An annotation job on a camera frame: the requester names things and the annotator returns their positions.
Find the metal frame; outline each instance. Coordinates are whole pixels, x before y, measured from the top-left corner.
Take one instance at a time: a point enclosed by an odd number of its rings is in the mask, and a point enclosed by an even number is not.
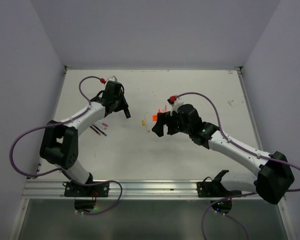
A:
[[[234,68],[237,71],[246,106],[252,123],[256,142],[260,150],[263,150],[260,136],[256,127],[250,102],[245,89],[244,81],[240,68]],[[196,191],[196,183],[200,180],[119,180],[124,189],[122,194],[123,200],[214,200],[219,198],[202,197],[199,198]],[[26,181],[19,210],[17,212],[14,225],[10,234],[9,240],[17,240],[21,233],[23,221],[29,205],[30,199],[74,199],[73,197],[64,197],[64,181],[61,180],[46,180],[46,179],[28,179]],[[110,183],[109,196],[105,200],[115,200],[120,193],[120,188],[115,183]],[[238,198],[239,201],[251,199],[261,199],[258,195]],[[288,240],[295,240],[296,235],[292,225],[291,218],[287,211],[285,197],[278,203],[278,209],[285,228]]]
[[[219,198],[198,198],[196,183],[202,180],[119,180],[123,187],[124,200],[217,200]],[[60,180],[30,179],[27,181],[23,198],[26,199],[63,199],[64,186]],[[120,187],[110,183],[109,196],[105,200],[116,200]],[[249,199],[261,199],[258,195]],[[90,199],[90,197],[66,197],[66,199]]]

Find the cable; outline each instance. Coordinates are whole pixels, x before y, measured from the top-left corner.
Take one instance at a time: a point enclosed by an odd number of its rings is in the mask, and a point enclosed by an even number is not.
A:
[[[14,159],[13,159],[13,152],[14,152],[14,148],[16,146],[16,144],[18,143],[18,141],[23,138],[24,136],[26,136],[27,134],[29,133],[32,133],[32,132],[35,132],[37,130],[41,130],[41,129],[46,129],[46,128],[52,128],[52,127],[56,127],[56,126],[60,126],[60,125],[63,125],[63,124],[68,124],[70,123],[71,121],[74,121],[80,117],[82,117],[84,114],[86,114],[90,109],[89,107],[91,106],[91,101],[89,100],[89,98],[82,92],[82,89],[81,89],[81,85],[82,83],[86,80],[86,79],[91,79],[91,78],[95,78],[95,79],[98,79],[98,80],[101,80],[101,78],[97,77],[97,76],[87,76],[85,78],[83,78],[80,83],[79,83],[79,91],[81,93],[81,95],[88,101],[88,107],[79,115],[75,116],[74,118],[69,119],[67,121],[64,121],[64,122],[58,122],[58,123],[54,123],[54,124],[48,124],[48,125],[44,125],[44,126],[39,126],[39,127],[35,127],[33,129],[30,129],[24,133],[22,133],[21,135],[19,135],[15,140],[14,142],[12,143],[11,145],[11,148],[10,148],[10,154],[9,154],[9,157],[10,157],[10,163],[13,167],[13,169],[15,171],[17,171],[19,174],[21,175],[24,175],[24,176],[27,176],[27,177],[30,177],[30,178],[37,178],[37,177],[40,177],[40,176],[44,176],[44,175],[47,175],[47,174],[50,174],[50,173],[53,173],[53,172],[56,172],[56,171],[60,171],[62,169],[60,168],[55,168],[53,170],[50,170],[50,171],[47,171],[47,172],[44,172],[44,173],[37,173],[37,174],[29,174],[29,173],[26,173],[22,170],[20,170],[16,165],[15,165],[15,162],[14,162]]]
[[[257,156],[257,157],[258,157],[258,155],[257,155],[256,153],[254,153],[254,152],[252,152],[252,151],[250,151],[250,150],[248,150],[248,149],[246,149],[246,148],[240,146],[239,144],[237,144],[236,142],[234,142],[234,141],[232,141],[232,140],[229,140],[229,138],[226,136],[226,134],[224,133],[224,131],[223,131],[223,129],[222,129],[219,113],[218,113],[218,111],[217,111],[217,109],[216,109],[214,103],[211,101],[211,99],[209,99],[207,96],[205,96],[205,95],[203,95],[203,94],[201,94],[201,93],[198,93],[198,92],[197,92],[197,93],[196,93],[196,92],[188,92],[188,93],[185,92],[185,93],[182,93],[182,94],[180,94],[180,95],[177,95],[176,97],[179,98],[179,97],[184,96],[184,95],[199,95],[199,96],[205,98],[205,99],[212,105],[212,107],[213,107],[213,109],[214,109],[214,111],[215,111],[216,119],[217,119],[217,121],[218,121],[218,125],[219,125],[220,132],[221,132],[222,136],[223,136],[228,142],[230,142],[231,144],[233,144],[233,145],[236,146],[237,148],[239,148],[239,149],[245,151],[245,152],[248,153],[248,154],[251,154],[251,155],[253,155],[253,156]],[[262,159],[265,159],[265,160],[268,160],[268,161],[269,161],[269,160],[270,160],[270,161],[274,161],[274,162],[276,162],[276,163],[285,164],[285,165],[288,165],[288,166],[293,167],[294,169],[297,169],[297,170],[300,171],[300,167],[298,167],[298,166],[296,166],[296,165],[294,165],[294,164],[292,164],[292,163],[286,162],[286,161],[282,161],[282,160],[278,160],[278,159],[273,159],[273,158],[268,157],[268,156],[259,156],[259,158],[262,158]],[[298,189],[295,188],[295,189],[287,190],[287,192],[292,192],[292,191],[293,191],[293,192],[297,192],[297,191],[299,192],[299,191],[300,191],[300,188],[298,188]]]
[[[211,181],[212,181],[212,178],[210,176],[208,176],[205,179],[203,179],[202,183],[205,183],[205,181],[207,181],[208,179],[211,179]]]
[[[201,230],[202,230],[202,234],[203,234],[204,239],[205,239],[205,240],[208,239],[208,238],[206,237],[205,230],[204,230],[204,219],[205,219],[205,217],[206,217],[206,215],[207,215],[209,209],[210,209],[213,205],[217,204],[218,202],[225,201],[225,200],[228,200],[228,199],[232,199],[232,198],[235,198],[235,197],[236,197],[236,198],[238,198],[238,197],[241,198],[241,197],[244,197],[244,196],[246,197],[246,196],[251,196],[251,195],[255,195],[255,193],[252,193],[252,192],[251,192],[251,193],[245,193],[245,194],[240,194],[240,195],[228,196],[228,197],[225,197],[225,198],[216,200],[216,201],[214,201],[213,203],[211,203],[211,204],[209,205],[209,207],[207,207],[207,209],[205,210],[204,214],[202,215],[202,219],[201,219]],[[228,218],[234,220],[235,222],[237,222],[237,223],[243,228],[243,230],[244,230],[244,232],[245,232],[245,235],[246,235],[246,239],[247,239],[247,240],[250,239],[250,238],[249,238],[249,234],[248,234],[246,228],[244,227],[244,225],[243,225],[242,223],[239,222],[239,220],[237,220],[235,217],[232,217],[232,216],[230,216],[230,215],[228,215],[228,214],[224,214],[223,216],[228,217]]]

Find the small red object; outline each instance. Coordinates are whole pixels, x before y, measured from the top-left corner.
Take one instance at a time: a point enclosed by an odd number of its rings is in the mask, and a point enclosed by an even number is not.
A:
[[[176,101],[176,96],[171,96],[171,97],[170,97],[170,102],[173,103],[173,102],[175,102],[175,101]]]

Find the white tabletop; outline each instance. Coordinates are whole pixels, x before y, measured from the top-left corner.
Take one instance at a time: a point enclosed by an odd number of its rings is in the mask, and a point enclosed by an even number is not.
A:
[[[159,138],[142,126],[145,113],[153,127],[152,115],[158,109],[168,109],[170,96],[184,92],[199,92],[216,105],[223,129],[232,137],[257,147],[245,98],[236,71],[224,70],[69,70],[63,85],[54,120],[65,119],[86,106],[78,91],[79,81],[86,76],[107,79],[116,76],[125,88],[131,118],[123,112],[104,119],[109,125],[108,136],[98,136],[87,129],[79,138],[79,161],[94,179],[115,180],[196,180],[214,177],[221,170],[248,170],[212,150],[194,144],[182,133]],[[96,79],[83,83],[83,92],[91,99],[103,85]],[[184,96],[185,103],[197,108],[203,121],[217,125],[209,103],[199,96]],[[40,172],[54,168],[42,161]],[[53,173],[41,179],[65,179]]]

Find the red connector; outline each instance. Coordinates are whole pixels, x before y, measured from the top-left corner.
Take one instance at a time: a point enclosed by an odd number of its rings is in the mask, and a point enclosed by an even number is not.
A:
[[[106,80],[105,80],[104,78],[101,78],[101,79],[100,79],[100,82],[101,82],[102,84],[105,84],[105,83],[106,83]]]
[[[171,96],[169,98],[169,100],[170,100],[170,103],[174,103],[176,101],[176,96]]]

